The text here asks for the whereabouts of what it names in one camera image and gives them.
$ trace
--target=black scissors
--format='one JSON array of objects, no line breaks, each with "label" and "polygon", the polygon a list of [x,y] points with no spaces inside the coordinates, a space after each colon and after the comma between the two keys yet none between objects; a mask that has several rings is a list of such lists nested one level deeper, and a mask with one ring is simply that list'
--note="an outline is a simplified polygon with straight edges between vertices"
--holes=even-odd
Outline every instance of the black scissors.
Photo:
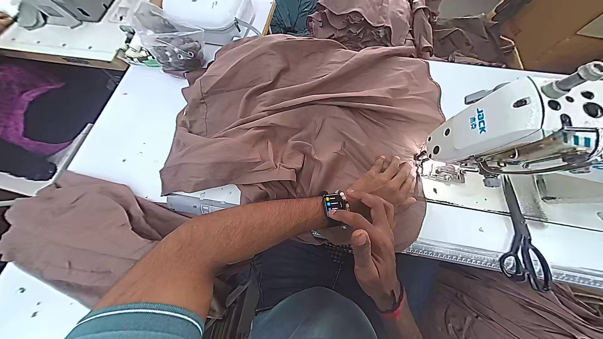
[{"label": "black scissors", "polygon": [[[532,236],[529,234],[528,224],[523,217],[522,211],[519,209],[519,203],[517,202],[517,196],[515,190],[511,184],[511,180],[508,176],[502,177],[502,190],[505,194],[505,200],[509,207],[509,213],[511,214],[511,222],[513,223],[513,229],[515,235],[513,236],[513,242],[511,243],[511,250],[504,253],[499,258],[500,270],[510,279],[515,281],[530,281],[532,288],[539,292],[545,292],[551,289],[551,269],[549,264],[546,262],[545,257],[540,251],[532,245]],[[522,260],[519,259],[519,252],[521,250]],[[543,278],[540,279],[536,275],[534,269],[534,263],[532,262],[533,253],[542,269]],[[514,270],[509,271],[505,266],[505,261],[512,258],[514,264]]]}]

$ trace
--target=hairy forearm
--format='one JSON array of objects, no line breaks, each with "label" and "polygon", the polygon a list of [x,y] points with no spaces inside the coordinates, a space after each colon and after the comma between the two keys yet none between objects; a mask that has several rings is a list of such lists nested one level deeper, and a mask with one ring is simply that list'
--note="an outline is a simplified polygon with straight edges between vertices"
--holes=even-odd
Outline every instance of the hairy forearm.
[{"label": "hairy forearm", "polygon": [[404,296],[404,300],[402,300],[398,319],[393,315],[385,315],[383,316],[383,320],[385,329],[389,333],[391,339],[423,339],[417,323],[412,316],[411,310],[408,307],[406,296]]},{"label": "hairy forearm", "polygon": [[200,215],[161,240],[95,309],[133,302],[167,303],[207,315],[213,277],[224,265],[298,233],[327,226],[321,198],[274,200]]}]

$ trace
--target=striped sleeve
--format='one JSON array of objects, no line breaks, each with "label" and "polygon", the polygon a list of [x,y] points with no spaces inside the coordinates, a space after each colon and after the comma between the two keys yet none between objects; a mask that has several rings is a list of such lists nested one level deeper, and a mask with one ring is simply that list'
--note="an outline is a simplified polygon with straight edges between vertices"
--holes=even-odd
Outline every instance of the striped sleeve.
[{"label": "striped sleeve", "polygon": [[172,305],[131,303],[88,313],[65,339],[200,339],[203,320]]}]

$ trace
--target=fingernail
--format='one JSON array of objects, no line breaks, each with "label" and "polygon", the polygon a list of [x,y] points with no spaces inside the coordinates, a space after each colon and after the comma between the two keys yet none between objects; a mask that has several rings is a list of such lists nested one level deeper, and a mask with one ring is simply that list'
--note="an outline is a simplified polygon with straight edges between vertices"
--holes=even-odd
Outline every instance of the fingernail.
[{"label": "fingernail", "polygon": [[356,245],[356,246],[362,246],[362,245],[366,244],[367,243],[367,234],[360,233],[359,235],[356,235],[352,239],[352,242],[354,242],[354,245]]}]

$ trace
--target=watch face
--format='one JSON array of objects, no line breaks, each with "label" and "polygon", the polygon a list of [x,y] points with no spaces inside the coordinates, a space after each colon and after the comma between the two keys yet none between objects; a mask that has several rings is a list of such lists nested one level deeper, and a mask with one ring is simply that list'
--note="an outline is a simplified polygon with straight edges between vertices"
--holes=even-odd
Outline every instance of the watch face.
[{"label": "watch face", "polygon": [[324,204],[327,211],[332,209],[346,209],[345,202],[339,194],[327,194],[324,196]]}]

